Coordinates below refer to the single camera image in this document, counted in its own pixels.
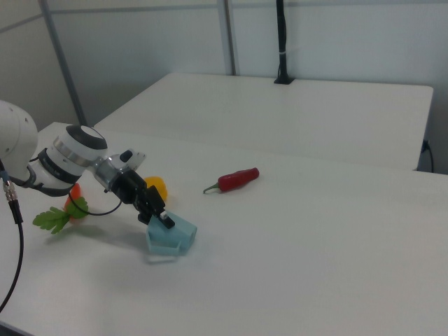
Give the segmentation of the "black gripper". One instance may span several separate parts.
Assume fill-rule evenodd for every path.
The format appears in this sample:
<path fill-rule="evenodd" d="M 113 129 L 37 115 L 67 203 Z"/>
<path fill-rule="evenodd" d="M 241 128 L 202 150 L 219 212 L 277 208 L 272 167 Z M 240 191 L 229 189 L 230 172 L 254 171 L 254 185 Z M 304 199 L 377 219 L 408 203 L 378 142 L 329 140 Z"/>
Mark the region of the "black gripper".
<path fill-rule="evenodd" d="M 134 170 L 120 172 L 108 189 L 124 204 L 132 204 L 138 210 L 138 220 L 149 224 L 151 215 L 156 217 L 168 230 L 174 227 L 174 221 L 165 210 L 165 202 L 158 189 L 146 182 Z"/>

